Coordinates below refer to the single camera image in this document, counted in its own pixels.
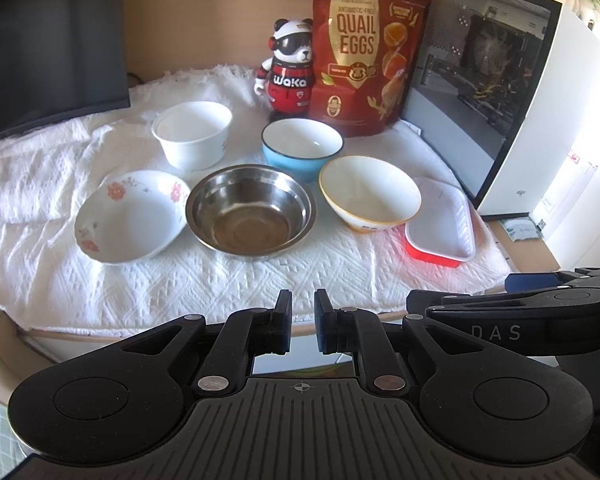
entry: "blue bowl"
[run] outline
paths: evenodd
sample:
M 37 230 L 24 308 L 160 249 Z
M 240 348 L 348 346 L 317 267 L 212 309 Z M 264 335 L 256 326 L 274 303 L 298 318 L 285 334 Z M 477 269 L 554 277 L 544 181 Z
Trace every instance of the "blue bowl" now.
M 304 182 L 317 180 L 322 167 L 343 146 L 336 130 L 311 119 L 282 119 L 262 131 L 262 151 L 269 165 Z

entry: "glass side panel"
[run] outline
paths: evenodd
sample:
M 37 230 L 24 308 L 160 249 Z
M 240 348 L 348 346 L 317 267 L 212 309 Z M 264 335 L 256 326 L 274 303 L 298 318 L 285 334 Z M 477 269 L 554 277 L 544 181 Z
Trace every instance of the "glass side panel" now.
M 404 118 L 475 196 L 526 114 L 550 11 L 525 0 L 432 0 Z

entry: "panda's black sunglasses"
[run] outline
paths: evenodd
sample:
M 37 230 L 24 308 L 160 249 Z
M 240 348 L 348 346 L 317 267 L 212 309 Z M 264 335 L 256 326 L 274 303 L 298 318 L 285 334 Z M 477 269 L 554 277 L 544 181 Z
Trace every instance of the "panda's black sunglasses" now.
M 300 47 L 309 45 L 311 45 L 311 34 L 309 32 L 300 32 L 276 40 L 274 47 L 285 56 L 291 56 Z

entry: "wooden wall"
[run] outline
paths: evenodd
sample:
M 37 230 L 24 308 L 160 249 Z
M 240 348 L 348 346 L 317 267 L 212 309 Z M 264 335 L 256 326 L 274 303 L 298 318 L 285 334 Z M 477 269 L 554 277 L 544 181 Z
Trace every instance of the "wooden wall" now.
M 312 0 L 125 0 L 127 67 L 146 80 L 219 63 L 255 67 L 276 19 L 311 15 Z

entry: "panda figurine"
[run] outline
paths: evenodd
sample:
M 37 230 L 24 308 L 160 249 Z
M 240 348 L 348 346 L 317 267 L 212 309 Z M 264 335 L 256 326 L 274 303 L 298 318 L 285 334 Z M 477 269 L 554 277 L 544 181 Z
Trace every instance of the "panda figurine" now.
M 314 85 L 311 47 L 314 21 L 277 20 L 269 38 L 273 57 L 266 59 L 256 74 L 254 90 L 265 90 L 273 107 L 272 120 L 305 116 Z

